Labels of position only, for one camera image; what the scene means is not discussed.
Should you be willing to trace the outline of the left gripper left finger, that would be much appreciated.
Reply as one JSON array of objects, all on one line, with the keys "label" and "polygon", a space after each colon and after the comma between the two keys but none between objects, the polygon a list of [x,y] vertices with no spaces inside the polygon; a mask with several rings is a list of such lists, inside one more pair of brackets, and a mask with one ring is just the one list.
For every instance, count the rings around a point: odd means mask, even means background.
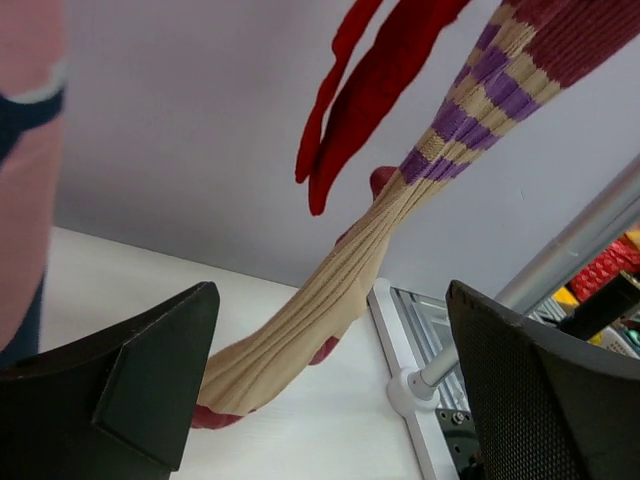
[{"label": "left gripper left finger", "polygon": [[167,479],[180,468],[220,297],[201,282],[1,371],[4,479]]}]

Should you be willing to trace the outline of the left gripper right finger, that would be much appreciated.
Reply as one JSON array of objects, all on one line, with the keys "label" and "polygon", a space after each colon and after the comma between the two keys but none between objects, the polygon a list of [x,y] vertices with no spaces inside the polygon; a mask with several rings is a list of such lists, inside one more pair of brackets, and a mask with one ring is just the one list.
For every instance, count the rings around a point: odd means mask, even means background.
[{"label": "left gripper right finger", "polygon": [[486,478],[638,478],[638,360],[457,280],[446,304]]}]

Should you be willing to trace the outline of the beige purple striped sock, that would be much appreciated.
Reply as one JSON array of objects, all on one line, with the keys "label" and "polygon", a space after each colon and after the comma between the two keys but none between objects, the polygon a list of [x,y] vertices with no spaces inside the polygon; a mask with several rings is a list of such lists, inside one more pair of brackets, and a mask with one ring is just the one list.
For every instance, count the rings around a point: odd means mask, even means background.
[{"label": "beige purple striped sock", "polygon": [[429,128],[300,290],[207,362],[192,424],[229,426],[322,362],[366,310],[393,231],[519,122],[639,34],[635,1],[504,1]]}]

